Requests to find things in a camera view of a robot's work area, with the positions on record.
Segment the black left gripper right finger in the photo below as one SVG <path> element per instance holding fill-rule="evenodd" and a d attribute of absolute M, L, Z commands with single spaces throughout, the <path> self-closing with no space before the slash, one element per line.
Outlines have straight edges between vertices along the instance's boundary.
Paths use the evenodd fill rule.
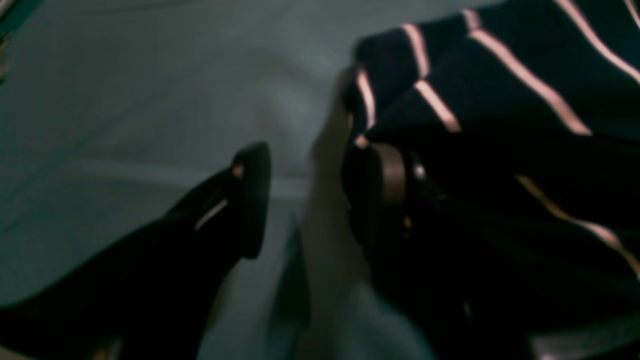
<path fill-rule="evenodd" d="M 437 360 L 639 358 L 639 280 L 602 228 L 466 202 L 387 144 L 347 151 L 342 184 L 374 288 Z"/>

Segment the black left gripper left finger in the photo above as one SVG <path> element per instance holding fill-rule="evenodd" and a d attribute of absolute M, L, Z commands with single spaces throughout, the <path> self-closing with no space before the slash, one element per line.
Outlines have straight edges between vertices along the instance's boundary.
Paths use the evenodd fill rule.
<path fill-rule="evenodd" d="M 1 346 L 31 360 L 194 360 L 227 274 L 262 249 L 269 145 L 239 150 L 163 216 L 1 308 Z"/>

